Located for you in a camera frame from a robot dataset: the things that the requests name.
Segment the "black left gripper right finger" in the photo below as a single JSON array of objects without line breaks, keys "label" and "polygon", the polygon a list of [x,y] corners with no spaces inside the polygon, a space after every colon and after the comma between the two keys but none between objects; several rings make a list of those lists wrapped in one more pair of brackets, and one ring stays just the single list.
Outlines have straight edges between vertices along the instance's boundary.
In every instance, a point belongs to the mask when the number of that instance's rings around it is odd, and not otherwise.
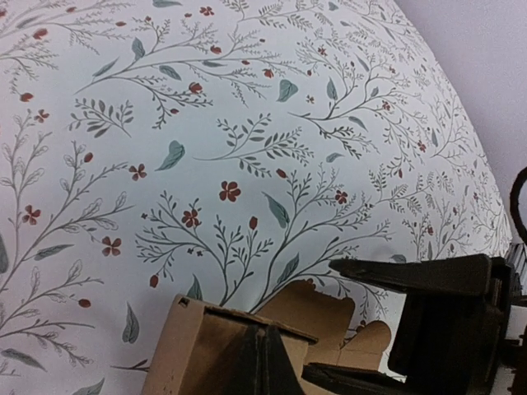
[{"label": "black left gripper right finger", "polygon": [[265,340],[265,393],[304,395],[277,327],[269,326]]}]

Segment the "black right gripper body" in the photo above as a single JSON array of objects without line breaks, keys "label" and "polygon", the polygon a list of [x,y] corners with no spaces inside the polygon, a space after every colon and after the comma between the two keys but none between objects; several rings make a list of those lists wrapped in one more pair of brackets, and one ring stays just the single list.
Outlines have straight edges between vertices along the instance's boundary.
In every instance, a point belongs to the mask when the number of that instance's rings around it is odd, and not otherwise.
[{"label": "black right gripper body", "polygon": [[520,293],[514,267],[485,254],[416,267],[389,369],[406,378],[408,394],[489,394]]}]

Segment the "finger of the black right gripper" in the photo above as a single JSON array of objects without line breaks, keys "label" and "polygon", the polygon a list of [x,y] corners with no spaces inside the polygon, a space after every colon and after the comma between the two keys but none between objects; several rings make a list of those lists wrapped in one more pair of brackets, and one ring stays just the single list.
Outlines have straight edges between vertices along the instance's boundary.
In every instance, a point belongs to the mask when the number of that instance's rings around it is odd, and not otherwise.
[{"label": "finger of the black right gripper", "polygon": [[406,385],[378,371],[322,363],[303,367],[302,378],[333,394],[407,394]]},{"label": "finger of the black right gripper", "polygon": [[490,258],[476,254],[424,263],[382,263],[336,259],[329,267],[341,277],[397,293],[480,296],[490,284]]}]

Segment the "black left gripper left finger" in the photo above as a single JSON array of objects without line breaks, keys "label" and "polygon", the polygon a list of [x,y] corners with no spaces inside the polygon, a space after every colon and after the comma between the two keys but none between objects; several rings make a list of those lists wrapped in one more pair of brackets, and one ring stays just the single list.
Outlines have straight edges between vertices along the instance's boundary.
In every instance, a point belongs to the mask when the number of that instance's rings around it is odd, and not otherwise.
[{"label": "black left gripper left finger", "polygon": [[231,377],[224,388],[227,395],[264,395],[266,332],[256,325],[248,326],[240,344]]}]

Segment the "brown cardboard paper box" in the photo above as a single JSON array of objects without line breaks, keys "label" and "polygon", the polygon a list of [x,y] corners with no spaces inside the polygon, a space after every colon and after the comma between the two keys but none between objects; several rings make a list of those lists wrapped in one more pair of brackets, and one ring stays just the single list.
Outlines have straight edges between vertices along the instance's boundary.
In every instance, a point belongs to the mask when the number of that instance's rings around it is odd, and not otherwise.
[{"label": "brown cardboard paper box", "polygon": [[308,281],[294,281],[255,314],[177,295],[142,388],[144,394],[325,394],[302,376],[309,363],[376,371],[389,326],[345,338],[355,310]]}]

